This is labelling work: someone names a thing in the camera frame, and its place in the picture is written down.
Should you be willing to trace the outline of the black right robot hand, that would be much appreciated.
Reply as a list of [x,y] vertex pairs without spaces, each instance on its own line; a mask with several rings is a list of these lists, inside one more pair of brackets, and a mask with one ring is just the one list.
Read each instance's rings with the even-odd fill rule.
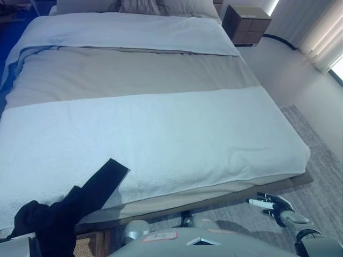
[[270,215],[276,221],[280,222],[280,215],[283,211],[293,211],[290,202],[280,196],[269,193],[257,192],[257,198],[247,198],[246,203],[260,207],[264,214]]

